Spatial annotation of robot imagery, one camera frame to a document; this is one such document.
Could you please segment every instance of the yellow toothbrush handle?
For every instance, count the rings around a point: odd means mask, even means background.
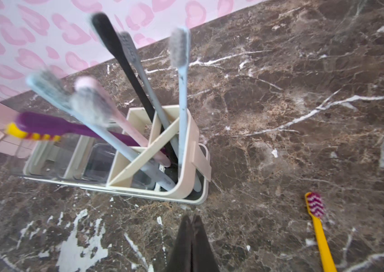
[[[324,272],[337,272],[336,266],[331,256],[330,248],[326,242],[325,233],[323,232],[320,219],[312,216],[314,231],[316,233],[317,246],[319,247],[320,258]]]

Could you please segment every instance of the wall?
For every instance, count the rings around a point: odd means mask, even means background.
[[[48,66],[59,77],[112,55],[87,23],[93,12],[128,31],[137,47],[261,0],[0,0],[0,101],[27,91],[27,74]]]

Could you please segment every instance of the black toothbrush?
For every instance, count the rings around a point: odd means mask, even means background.
[[[142,86],[139,83],[139,80],[137,80],[135,73],[133,72],[133,69],[131,68],[127,58],[125,57],[124,51],[122,49],[122,44],[119,41],[118,35],[114,30],[108,16],[102,12],[93,14],[91,17],[91,24],[94,30],[96,31],[96,33],[98,34],[98,37],[100,38],[100,40],[103,42],[104,46],[116,58],[122,70],[124,70],[125,75],[130,81],[133,89],[135,89],[137,97],[139,98],[140,102],[144,106],[145,111],[147,112],[147,115],[152,122],[154,119],[154,113],[155,113],[153,105],[151,104],[151,101],[148,99],[147,95],[145,94]],[[177,164],[178,159],[174,153],[174,150],[172,149],[170,142],[168,142],[165,145],[165,149],[171,161]]]

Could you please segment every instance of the marble countertop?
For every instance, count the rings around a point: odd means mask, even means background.
[[[176,104],[166,46],[140,53]],[[81,74],[140,106],[116,61]],[[188,86],[211,152],[204,204],[26,181],[0,154],[0,271],[163,271],[181,217],[199,214],[222,272],[320,272],[303,199],[317,191],[337,270],[384,272],[384,0],[268,1],[197,27]],[[4,104],[63,115],[32,92]]]

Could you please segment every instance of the red and white bristles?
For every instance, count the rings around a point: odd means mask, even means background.
[[[312,192],[307,196],[307,203],[310,213],[321,218],[325,214],[325,208],[322,203],[322,199],[318,193]]]

